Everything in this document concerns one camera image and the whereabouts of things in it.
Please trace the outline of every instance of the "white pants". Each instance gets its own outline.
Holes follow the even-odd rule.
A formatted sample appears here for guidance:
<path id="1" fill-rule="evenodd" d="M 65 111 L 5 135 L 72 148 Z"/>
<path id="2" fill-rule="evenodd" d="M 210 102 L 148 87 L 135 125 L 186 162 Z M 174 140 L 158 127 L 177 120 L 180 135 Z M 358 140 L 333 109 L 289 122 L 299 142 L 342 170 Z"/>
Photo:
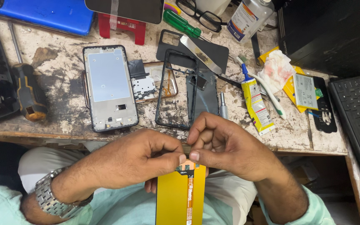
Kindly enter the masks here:
<path id="1" fill-rule="evenodd" d="M 27 193 L 32 192 L 37 181 L 49 172 L 70 166 L 82 159 L 77 150 L 37 147 L 26 152 L 19 162 L 18 173 Z M 106 189 L 100 188 L 95 194 Z M 205 180 L 205 192 L 233 208 L 233 225 L 243 225 L 257 195 L 253 182 L 243 180 L 227 171 L 217 171 Z"/>

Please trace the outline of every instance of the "green screwdriver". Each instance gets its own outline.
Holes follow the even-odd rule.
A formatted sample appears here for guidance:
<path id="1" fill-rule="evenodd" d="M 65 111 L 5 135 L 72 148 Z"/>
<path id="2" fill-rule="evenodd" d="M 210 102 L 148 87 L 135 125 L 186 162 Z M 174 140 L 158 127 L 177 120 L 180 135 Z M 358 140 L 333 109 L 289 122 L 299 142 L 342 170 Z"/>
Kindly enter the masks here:
<path id="1" fill-rule="evenodd" d="M 163 20 L 172 27 L 176 28 L 178 31 L 187 34 L 189 37 L 201 38 L 205 41 L 212 43 L 208 39 L 201 36 L 201 29 L 191 26 L 190 24 L 188 24 L 187 20 L 185 20 L 170 9 L 165 9 L 165 12 L 163 13 Z"/>

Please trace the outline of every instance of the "yellow glue tube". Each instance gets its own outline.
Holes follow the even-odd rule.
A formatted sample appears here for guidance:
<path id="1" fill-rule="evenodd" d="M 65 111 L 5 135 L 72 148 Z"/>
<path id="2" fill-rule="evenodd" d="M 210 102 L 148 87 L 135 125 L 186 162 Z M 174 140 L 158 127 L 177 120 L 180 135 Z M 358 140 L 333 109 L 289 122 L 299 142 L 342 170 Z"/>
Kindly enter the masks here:
<path id="1" fill-rule="evenodd" d="M 256 83 L 255 78 L 248 76 L 247 68 L 245 64 L 242 64 L 242 71 L 245 75 L 245 79 L 241 83 L 242 91 L 244 92 L 245 103 L 247 104 L 248 113 L 257 128 L 260 136 L 275 128 L 272 118 L 266 110 L 266 106 L 263 103 L 260 89 Z"/>

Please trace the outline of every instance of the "silver precision screwdriver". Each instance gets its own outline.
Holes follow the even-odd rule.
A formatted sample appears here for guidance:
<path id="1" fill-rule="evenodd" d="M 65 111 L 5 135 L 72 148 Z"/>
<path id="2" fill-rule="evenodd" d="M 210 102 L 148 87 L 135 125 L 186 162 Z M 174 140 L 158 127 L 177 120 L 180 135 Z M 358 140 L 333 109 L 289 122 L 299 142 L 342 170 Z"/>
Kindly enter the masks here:
<path id="1" fill-rule="evenodd" d="M 229 119 L 228 113 L 227 113 L 227 106 L 226 103 L 224 102 L 224 94 L 223 91 L 220 92 L 220 107 L 219 107 L 219 111 L 220 111 L 220 116 L 225 118 L 226 120 Z"/>

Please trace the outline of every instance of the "tape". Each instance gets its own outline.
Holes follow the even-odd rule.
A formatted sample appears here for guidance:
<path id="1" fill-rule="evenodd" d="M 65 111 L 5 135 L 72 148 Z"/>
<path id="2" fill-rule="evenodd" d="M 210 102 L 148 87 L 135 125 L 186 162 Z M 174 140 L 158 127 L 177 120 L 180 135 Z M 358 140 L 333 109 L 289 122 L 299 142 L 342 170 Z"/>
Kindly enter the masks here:
<path id="1" fill-rule="evenodd" d="M 110 19 L 109 19 L 109 24 L 110 24 L 110 28 L 112 30 L 116 30 L 116 26 L 117 26 L 117 9 L 119 8 L 119 0 L 112 0 L 112 4 L 110 7 Z"/>

